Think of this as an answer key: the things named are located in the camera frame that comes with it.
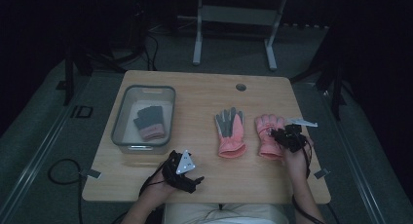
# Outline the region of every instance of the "person's right hand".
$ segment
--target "person's right hand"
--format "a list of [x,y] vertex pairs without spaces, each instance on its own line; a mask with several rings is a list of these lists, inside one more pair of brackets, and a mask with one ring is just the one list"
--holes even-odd
[[[304,150],[308,161],[311,161],[311,147],[314,146],[313,140],[307,136],[308,143],[305,145]],[[289,149],[282,146],[283,160],[288,172],[288,176],[291,182],[302,182],[307,180],[307,163],[304,158],[304,153],[300,149],[295,153],[291,153]]]

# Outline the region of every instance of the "glove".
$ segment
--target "glove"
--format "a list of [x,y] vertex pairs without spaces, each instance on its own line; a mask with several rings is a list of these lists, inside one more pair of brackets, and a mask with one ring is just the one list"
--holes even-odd
[[218,155],[223,158],[237,158],[246,151],[243,142],[244,137],[244,114],[237,112],[235,107],[230,111],[223,110],[215,116],[216,126],[219,134]]
[[284,128],[284,118],[275,115],[262,115],[255,118],[255,125],[261,140],[259,156],[270,160],[281,160],[281,146],[271,137],[271,130]]
[[139,134],[143,140],[148,141],[154,138],[165,137],[164,114],[162,106],[150,106],[137,111],[137,119],[134,123],[139,129]]

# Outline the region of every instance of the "motion capture device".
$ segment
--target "motion capture device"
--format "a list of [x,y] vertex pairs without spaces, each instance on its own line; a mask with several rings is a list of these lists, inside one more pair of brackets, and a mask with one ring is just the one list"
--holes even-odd
[[276,131],[272,129],[271,136],[277,143],[289,149],[291,153],[295,153],[307,144],[307,138],[301,132],[301,125],[292,124],[286,125],[285,130],[278,129]]
[[149,183],[152,178],[162,170],[162,175],[164,176],[165,180],[162,182],[166,182],[170,186],[177,188],[179,190],[193,193],[196,190],[198,184],[204,180],[204,177],[199,177],[195,180],[192,180],[185,176],[185,173],[194,169],[195,165],[192,162],[191,154],[188,150],[185,150],[183,154],[176,153],[175,150],[170,152],[169,157],[164,163],[158,167],[158,169],[150,176],[145,183],[143,183],[142,188],[140,189],[139,196],[143,193],[146,187],[150,185],[154,185],[156,183]]

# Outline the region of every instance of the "person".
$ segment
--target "person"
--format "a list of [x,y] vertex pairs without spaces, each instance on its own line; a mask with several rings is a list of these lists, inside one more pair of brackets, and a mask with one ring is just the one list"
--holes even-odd
[[[306,156],[311,159],[311,150],[314,142],[307,137],[308,143],[304,147]],[[304,214],[295,210],[296,223],[325,223],[319,207],[316,205],[313,194],[307,182],[307,163],[305,154],[298,151],[291,153],[282,147],[283,160],[289,179],[292,184],[292,191],[296,204]],[[169,186],[164,181],[161,170],[154,175],[141,196],[132,205],[122,224],[145,223],[146,218],[159,205],[162,205],[167,198],[177,189]],[[280,224],[288,223],[280,208],[276,205],[219,205],[211,204],[171,204],[166,205],[165,220],[167,224],[175,223],[205,223],[205,224],[224,224],[224,223],[248,223],[248,224]]]

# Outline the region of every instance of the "pink glove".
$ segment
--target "pink glove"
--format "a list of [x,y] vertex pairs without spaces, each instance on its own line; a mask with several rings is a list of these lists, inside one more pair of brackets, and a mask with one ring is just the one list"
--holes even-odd
[[262,115],[255,118],[255,125],[259,138],[261,139],[261,147],[259,156],[270,160],[281,160],[281,146],[271,137],[271,130],[284,128],[284,118],[276,117],[275,115]]
[[244,115],[242,111],[232,107],[230,111],[223,110],[215,116],[216,126],[219,135],[218,155],[223,158],[237,158],[246,151],[243,142]]

